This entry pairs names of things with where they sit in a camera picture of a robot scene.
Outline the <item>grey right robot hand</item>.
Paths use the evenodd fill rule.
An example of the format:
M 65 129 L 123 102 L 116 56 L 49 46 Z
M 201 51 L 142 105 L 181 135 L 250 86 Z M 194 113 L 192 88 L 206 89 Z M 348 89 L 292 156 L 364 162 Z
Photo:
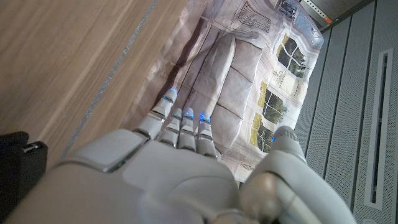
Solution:
M 294 130 L 238 186 L 216 155 L 208 113 L 170 89 L 134 130 L 117 129 L 50 168 L 6 223 L 354 223 L 342 198 L 311 169 Z

